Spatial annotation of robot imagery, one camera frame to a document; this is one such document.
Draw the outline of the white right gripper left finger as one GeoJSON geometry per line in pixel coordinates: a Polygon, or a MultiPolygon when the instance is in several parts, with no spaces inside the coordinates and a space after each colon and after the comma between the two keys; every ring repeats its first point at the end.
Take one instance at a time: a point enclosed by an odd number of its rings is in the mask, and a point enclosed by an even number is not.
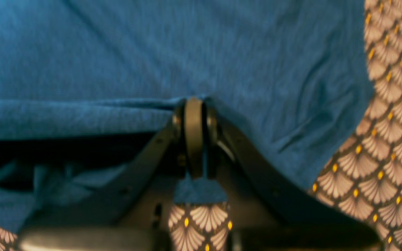
{"type": "Polygon", "coordinates": [[[203,176],[203,102],[180,103],[127,170],[89,197],[36,213],[20,251],[172,251],[168,219],[179,179],[203,176]]]}

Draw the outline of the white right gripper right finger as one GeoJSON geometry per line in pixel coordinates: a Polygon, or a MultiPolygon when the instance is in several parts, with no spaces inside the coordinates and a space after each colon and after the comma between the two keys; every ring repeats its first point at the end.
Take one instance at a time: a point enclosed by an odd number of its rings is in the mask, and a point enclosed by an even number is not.
{"type": "Polygon", "coordinates": [[[367,224],[292,184],[213,105],[203,105],[206,175],[228,195],[227,251],[379,251],[367,224]]]}

